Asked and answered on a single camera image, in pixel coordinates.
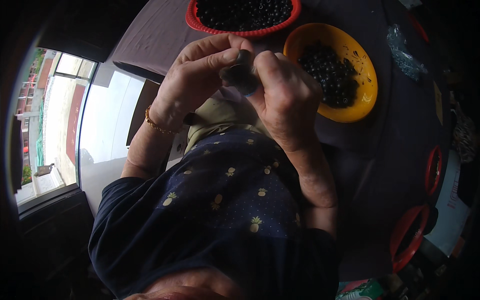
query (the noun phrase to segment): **yellow bowl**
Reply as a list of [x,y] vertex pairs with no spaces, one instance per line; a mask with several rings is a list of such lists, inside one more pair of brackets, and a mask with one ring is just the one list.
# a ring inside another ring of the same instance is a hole
[[359,83],[353,106],[331,108],[320,103],[318,113],[343,123],[356,122],[365,118],[377,99],[377,75],[372,61],[355,39],[336,27],[322,23],[309,23],[290,33],[283,47],[283,54],[298,64],[297,60],[302,56],[303,49],[318,40],[324,45],[331,46],[340,57],[340,61],[347,58],[352,62],[357,71],[353,79]]

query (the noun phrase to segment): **plastic bag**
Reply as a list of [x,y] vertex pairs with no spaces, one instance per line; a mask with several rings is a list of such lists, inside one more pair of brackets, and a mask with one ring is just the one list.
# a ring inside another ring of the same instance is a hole
[[397,24],[388,27],[387,43],[392,50],[392,57],[395,63],[402,70],[403,74],[418,81],[420,79],[420,73],[428,73],[423,64],[408,52],[405,46],[407,40],[403,37]]

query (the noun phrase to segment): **beige pants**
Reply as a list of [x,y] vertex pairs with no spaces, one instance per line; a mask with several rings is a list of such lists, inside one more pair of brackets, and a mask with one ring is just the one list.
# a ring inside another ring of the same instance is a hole
[[195,111],[188,130],[187,153],[199,140],[228,129],[248,129],[272,138],[250,103],[209,98]]

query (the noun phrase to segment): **navy shirt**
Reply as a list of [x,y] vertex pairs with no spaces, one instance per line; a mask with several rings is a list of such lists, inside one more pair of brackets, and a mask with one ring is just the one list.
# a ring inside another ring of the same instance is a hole
[[89,253],[120,299],[160,277],[218,269],[250,299],[333,299],[333,238],[302,225],[298,174],[281,148],[248,130],[209,135],[157,178],[102,192]]

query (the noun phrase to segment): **fingernail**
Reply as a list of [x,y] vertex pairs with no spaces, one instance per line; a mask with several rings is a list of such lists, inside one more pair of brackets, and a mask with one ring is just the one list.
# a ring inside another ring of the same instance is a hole
[[238,55],[239,55],[239,50],[237,48],[230,48],[223,51],[223,59],[228,62],[237,60]]

